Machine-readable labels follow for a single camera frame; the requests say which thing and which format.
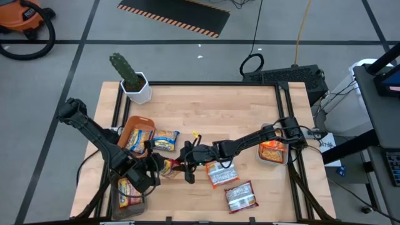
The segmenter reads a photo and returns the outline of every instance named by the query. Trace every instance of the hazard stripe mat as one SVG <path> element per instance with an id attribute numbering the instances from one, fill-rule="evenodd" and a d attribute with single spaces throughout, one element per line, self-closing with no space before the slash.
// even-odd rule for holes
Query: hazard stripe mat
<path id="1" fill-rule="evenodd" d="M 229 12 L 191 0 L 122 0 L 119 9 L 218 38 Z"/>

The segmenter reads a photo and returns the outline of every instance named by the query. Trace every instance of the vacuum cleaner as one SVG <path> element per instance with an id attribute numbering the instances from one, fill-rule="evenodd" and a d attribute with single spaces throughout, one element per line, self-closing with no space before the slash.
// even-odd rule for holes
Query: vacuum cleaner
<path id="1" fill-rule="evenodd" d="M 56 32 L 50 21 L 54 16 L 56 13 L 52 9 L 40 8 L 36 0 L 0 0 L 0 33 L 17 31 L 33 41 L 38 37 L 38 29 L 43 24 L 49 29 L 49 40 L 40 51 L 31 54 L 13 54 L 0 46 L 0 54 L 15 60 L 32 60 L 46 55 L 56 41 Z"/>

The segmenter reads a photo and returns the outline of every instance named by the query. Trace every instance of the food packet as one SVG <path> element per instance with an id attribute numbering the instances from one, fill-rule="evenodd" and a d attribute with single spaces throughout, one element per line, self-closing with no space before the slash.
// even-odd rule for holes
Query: food packet
<path id="1" fill-rule="evenodd" d="M 180 163 L 174 159 L 165 159 L 164 160 L 164 168 L 160 171 L 160 176 L 165 178 L 175 178 L 180 171 L 173 170 L 175 167 L 180 166 Z"/>
<path id="2" fill-rule="evenodd" d="M 223 162 L 222 164 L 227 167 L 229 166 L 229 163 L 230 162 Z M 214 189 L 217 188 L 218 185 L 237 181 L 239 179 L 233 162 L 227 169 L 223 168 L 219 162 L 210 162 L 206 164 L 206 172 Z"/>
<path id="3" fill-rule="evenodd" d="M 127 178 L 121 178 L 118 180 L 118 189 L 122 191 L 122 193 L 130 195 L 130 196 L 140 196 L 141 193 L 137 191 L 133 185 L 128 181 Z M 126 197 L 122 194 L 119 194 L 119 208 L 126 208 L 128 206 L 133 206 L 136 204 L 141 204 L 143 199 L 141 197 Z"/>
<path id="4" fill-rule="evenodd" d="M 263 160 L 268 160 L 275 163 L 283 163 L 283 151 L 259 145 L 258 154 Z"/>
<path id="5" fill-rule="evenodd" d="M 238 187 L 225 189 L 225 195 L 229 206 L 229 213 L 231 214 L 258 206 L 251 181 L 245 182 Z"/>
<path id="6" fill-rule="evenodd" d="M 282 132 L 275 131 L 277 136 L 282 136 Z M 279 141 L 266 141 L 258 146 L 258 154 L 261 159 L 275 163 L 283 163 L 283 154 L 287 152 L 287 146 Z"/>
<path id="7" fill-rule="evenodd" d="M 154 132 L 153 150 L 163 150 L 163 151 L 175 151 L 175 142 L 179 134 L 179 131 L 160 131 L 156 130 Z"/>
<path id="8" fill-rule="evenodd" d="M 144 142 L 151 137 L 152 133 L 152 131 L 142 131 L 135 128 L 132 131 L 125 148 L 134 151 L 135 153 L 143 154 Z"/>

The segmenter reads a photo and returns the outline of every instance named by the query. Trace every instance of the potted cactus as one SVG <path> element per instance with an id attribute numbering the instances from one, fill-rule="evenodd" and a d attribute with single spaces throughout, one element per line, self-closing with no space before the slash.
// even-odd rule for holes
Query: potted cactus
<path id="1" fill-rule="evenodd" d="M 132 101 L 144 104 L 151 100 L 151 87 L 142 72 L 135 72 L 124 56 L 119 53 L 111 55 L 110 62 L 121 75 L 120 85 Z"/>

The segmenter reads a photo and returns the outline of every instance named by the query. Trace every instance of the cactus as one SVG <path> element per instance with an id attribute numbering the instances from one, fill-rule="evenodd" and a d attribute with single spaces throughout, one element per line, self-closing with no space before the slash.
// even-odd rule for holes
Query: cactus
<path id="1" fill-rule="evenodd" d="M 124 85 L 126 89 L 133 89 L 136 91 L 141 90 L 142 87 L 139 76 L 135 73 L 124 56 L 120 55 L 119 53 L 114 53 L 110 56 L 110 62 L 117 70 L 119 75 L 121 75 L 121 77 L 124 79 Z"/>

